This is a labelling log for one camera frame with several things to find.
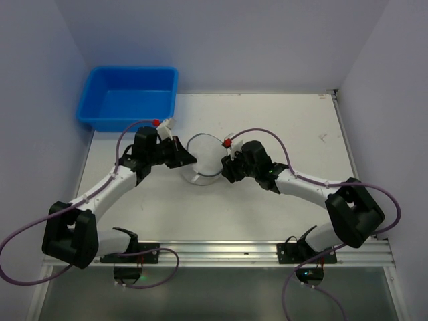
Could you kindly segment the white mesh laundry bag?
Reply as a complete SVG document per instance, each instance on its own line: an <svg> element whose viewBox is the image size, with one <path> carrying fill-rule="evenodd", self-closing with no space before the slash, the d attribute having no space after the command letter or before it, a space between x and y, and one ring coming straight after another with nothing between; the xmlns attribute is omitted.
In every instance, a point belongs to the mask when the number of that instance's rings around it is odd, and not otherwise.
<svg viewBox="0 0 428 321"><path fill-rule="evenodd" d="M198 133L189 139L186 150L197 159L196 163L181 169L181 176L188 183L206 186L221 176L221 159L227 156L227 150L217 137Z"/></svg>

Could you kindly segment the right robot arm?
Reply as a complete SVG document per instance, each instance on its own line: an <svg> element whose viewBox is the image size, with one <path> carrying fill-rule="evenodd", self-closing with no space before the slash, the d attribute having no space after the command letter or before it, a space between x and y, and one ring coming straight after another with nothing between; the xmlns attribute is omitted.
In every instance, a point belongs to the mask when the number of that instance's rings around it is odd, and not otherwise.
<svg viewBox="0 0 428 321"><path fill-rule="evenodd" d="M272 161L259 141L234 144L228 138L223 146L231 150L221 160L222 175L230 183L251 177L267 191L298 197L327 210L328 223L311 227L295 243L284 246L286 255L294 261L306 261L341 244L359 248L385 219L377 202L356 178L332 187L317 185L313 179L298 178L288 165Z"/></svg>

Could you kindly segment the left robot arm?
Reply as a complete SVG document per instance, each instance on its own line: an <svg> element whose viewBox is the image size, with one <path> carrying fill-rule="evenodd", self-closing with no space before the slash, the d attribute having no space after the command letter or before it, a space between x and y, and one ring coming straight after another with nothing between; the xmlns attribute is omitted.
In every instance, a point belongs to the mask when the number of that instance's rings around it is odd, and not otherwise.
<svg viewBox="0 0 428 321"><path fill-rule="evenodd" d="M137 234L118 227L99 231L98 222L153 166L174 169L196 161L177 136L162 137L153 127L139 128L133 144L116 155L114 167L98 184L68 203L58 201L51 206L42 252L80 269L96 257L139 255Z"/></svg>

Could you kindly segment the blue plastic bin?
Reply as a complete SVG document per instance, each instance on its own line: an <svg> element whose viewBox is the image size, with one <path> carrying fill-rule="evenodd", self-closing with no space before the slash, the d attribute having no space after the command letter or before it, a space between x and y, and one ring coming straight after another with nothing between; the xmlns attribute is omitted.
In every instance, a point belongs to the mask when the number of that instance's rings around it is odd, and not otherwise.
<svg viewBox="0 0 428 321"><path fill-rule="evenodd" d="M97 132L122 132L175 113L179 73L170 66L98 66L86 80L76 117Z"/></svg>

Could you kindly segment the aluminium mounting rail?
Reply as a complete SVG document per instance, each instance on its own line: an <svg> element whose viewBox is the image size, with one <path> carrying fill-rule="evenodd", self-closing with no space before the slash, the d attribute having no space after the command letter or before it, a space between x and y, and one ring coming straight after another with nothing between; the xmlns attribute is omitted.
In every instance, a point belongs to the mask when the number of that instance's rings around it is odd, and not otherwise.
<svg viewBox="0 0 428 321"><path fill-rule="evenodd" d="M197 268L272 268L292 267L297 263L285 258L282 241L140 241L143 250L163 248L152 255L148 266L173 267L178 254L181 267ZM334 268L391 268L395 265L388 241L368 240L362 247L330 250L313 265Z"/></svg>

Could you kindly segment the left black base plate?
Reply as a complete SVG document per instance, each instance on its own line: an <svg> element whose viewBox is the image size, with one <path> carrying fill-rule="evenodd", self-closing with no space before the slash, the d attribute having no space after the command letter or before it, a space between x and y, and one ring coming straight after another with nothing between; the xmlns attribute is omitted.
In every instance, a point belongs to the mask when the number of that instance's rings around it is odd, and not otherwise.
<svg viewBox="0 0 428 321"><path fill-rule="evenodd" d="M100 263L111 264L157 264L159 261L160 244L155 242L138 242L134 249L127 251L131 256L105 255Z"/></svg>

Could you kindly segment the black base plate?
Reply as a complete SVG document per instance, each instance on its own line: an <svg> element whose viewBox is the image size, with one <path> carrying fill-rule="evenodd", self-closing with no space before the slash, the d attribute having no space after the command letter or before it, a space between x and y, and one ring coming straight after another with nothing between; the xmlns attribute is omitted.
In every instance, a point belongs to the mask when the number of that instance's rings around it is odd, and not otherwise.
<svg viewBox="0 0 428 321"><path fill-rule="evenodd" d="M160 244L155 242L138 242L134 249L127 251L131 256L105 255L100 263L111 264L157 264L159 261Z"/></svg>
<svg viewBox="0 0 428 321"><path fill-rule="evenodd" d="M319 252L314 251L307 243L306 236L299 239L294 236L276 244L276 254L279 264L299 264L312 259Z"/></svg>

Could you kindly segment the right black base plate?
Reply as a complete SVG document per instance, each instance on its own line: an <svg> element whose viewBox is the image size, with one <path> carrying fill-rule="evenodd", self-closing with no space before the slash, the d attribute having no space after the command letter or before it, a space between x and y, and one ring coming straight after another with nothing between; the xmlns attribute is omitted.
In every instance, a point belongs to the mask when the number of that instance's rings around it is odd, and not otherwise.
<svg viewBox="0 0 428 321"><path fill-rule="evenodd" d="M306 236L299 239L294 236L276 244L276 254L279 264L299 264L312 259L319 252L314 251L307 243Z"/></svg>

